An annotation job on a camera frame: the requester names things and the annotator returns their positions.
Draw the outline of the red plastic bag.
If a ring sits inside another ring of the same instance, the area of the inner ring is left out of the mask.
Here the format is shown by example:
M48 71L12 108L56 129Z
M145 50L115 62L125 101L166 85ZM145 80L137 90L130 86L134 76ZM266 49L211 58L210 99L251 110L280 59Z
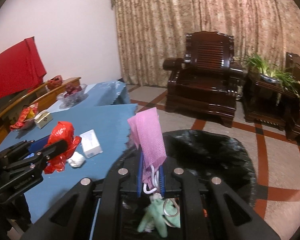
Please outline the red plastic bag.
M66 160L72 157L77 146L82 141L80 136L74 135L73 124L68 121L59 121L53 128L45 147L56 145L54 157L50 157L44 169L45 174L62 172L65 170Z

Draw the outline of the white tissue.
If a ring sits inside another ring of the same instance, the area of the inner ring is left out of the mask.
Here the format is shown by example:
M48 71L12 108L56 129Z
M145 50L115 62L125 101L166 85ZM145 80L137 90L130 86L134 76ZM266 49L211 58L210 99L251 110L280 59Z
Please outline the white tissue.
M72 168L79 168L85 163L86 159L82 154L75 151L66 161Z

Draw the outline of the green rubber glove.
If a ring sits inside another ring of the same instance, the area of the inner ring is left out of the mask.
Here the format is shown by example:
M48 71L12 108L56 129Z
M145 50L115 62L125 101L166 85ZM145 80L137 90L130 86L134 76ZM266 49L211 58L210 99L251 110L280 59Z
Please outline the green rubber glove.
M155 193L150 196L150 204L137 228L138 232L156 229L162 238L168 236L167 227L181 228L180 209L174 198L163 198Z

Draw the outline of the small white carton box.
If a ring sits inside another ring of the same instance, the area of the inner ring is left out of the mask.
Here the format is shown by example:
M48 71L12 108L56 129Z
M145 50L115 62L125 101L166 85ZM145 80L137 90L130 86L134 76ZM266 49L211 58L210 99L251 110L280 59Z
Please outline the small white carton box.
M86 131L79 136L81 137L82 149L86 158L90 159L103 152L93 129Z

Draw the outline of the pink foam net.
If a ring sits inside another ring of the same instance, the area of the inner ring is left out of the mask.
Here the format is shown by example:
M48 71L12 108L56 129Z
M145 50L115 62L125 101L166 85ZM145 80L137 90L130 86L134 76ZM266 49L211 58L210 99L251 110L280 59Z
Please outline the pink foam net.
M142 182L152 189L151 168L157 171L167 157L157 109L141 111L127 122L132 141L143 152Z

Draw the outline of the black trash bag bin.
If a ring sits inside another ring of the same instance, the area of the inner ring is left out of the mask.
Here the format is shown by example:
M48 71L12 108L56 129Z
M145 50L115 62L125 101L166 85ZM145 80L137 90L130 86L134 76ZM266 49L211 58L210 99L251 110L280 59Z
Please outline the black trash bag bin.
M178 165L186 168L198 179L220 176L252 208L256 199L256 174L253 162L246 149L235 138L200 130L179 130L163 133L166 154ZM123 161L136 156L138 149L131 146L111 167L119 168ZM142 208L149 200L127 199L129 211L123 211L122 235L119 239L163 239L157 232L137 232L137 221L141 219Z

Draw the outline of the white tissue box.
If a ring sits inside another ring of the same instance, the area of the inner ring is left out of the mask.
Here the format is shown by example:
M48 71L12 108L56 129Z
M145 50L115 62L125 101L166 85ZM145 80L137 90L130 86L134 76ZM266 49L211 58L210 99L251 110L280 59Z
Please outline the white tissue box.
M52 114L48 110L43 110L35 116L34 123L39 129L42 129L52 120Z

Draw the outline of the glass fruit bowl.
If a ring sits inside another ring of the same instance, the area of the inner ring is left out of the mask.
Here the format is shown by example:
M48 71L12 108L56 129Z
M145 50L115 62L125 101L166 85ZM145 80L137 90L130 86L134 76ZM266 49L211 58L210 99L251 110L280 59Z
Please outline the glass fruit bowl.
M57 95L57 101L61 103L61 109L77 105L88 97L88 94L85 92L87 85L82 84L80 86L82 87L82 90L75 94L71 94L70 96L65 97L66 91Z

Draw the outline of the red apples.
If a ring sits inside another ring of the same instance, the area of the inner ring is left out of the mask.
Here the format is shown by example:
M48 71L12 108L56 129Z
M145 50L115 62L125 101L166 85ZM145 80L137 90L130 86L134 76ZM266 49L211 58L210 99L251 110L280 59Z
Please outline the red apples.
M72 83L69 83L65 87L65 91L66 91L65 97L70 96L71 94L75 94L81 90L82 87L80 85L75 86Z

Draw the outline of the blue tablecloth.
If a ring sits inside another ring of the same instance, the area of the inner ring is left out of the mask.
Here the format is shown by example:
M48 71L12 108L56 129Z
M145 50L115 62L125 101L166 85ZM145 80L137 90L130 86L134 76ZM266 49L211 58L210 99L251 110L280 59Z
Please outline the blue tablecloth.
M25 132L10 132L0 144L0 151L23 140L38 140L49 135L59 121L73 124L75 135L94 130L102 148L79 168L66 165L62 172L43 176L44 180L25 193L31 221L35 223L61 196L82 178L92 180L106 176L114 161L126 149L130 133L127 120L134 116L135 104L109 105L114 98L99 85L88 91L88 97L68 110L53 112L53 120L42 129L34 127Z

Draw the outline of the red lantern ornament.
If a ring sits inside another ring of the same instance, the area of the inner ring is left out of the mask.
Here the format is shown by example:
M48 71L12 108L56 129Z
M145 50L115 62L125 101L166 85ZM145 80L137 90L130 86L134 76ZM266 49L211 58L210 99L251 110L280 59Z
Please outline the red lantern ornament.
M57 75L53 78L51 78L48 82L47 82L47 88L49 90L54 90L55 88L61 86L63 83L63 79L61 75Z

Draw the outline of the red cloth cover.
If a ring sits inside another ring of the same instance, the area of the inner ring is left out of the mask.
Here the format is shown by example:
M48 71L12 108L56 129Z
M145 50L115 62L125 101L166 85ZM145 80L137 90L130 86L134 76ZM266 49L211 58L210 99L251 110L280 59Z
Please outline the red cloth cover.
M45 75L34 37L24 39L0 54L0 98L36 87Z

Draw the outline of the dark wooden side table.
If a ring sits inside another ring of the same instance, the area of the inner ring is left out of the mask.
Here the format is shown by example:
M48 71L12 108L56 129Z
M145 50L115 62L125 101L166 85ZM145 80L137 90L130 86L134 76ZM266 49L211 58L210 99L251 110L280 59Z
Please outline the dark wooden side table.
M261 74L249 72L243 86L242 103L246 122L261 122L283 131L299 98L279 83L269 83Z

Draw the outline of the green potted plant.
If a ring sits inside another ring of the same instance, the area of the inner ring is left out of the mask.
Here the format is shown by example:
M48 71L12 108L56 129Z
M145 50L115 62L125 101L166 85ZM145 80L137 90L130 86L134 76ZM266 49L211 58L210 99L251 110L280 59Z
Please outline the green potted plant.
M249 72L258 73L259 77L268 83L279 84L282 89L298 94L297 81L290 72L284 72L279 67L270 63L267 59L257 53L246 55L244 58L245 65Z

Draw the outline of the beige patterned curtain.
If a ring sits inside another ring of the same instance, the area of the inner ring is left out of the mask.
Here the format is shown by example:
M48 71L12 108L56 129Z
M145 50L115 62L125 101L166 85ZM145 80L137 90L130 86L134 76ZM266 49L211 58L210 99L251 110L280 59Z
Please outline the beige patterned curtain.
M111 0L121 73L137 85L165 86L162 63L185 55L185 35L218 31L234 37L235 59L258 53L282 67L300 55L300 9L293 0Z

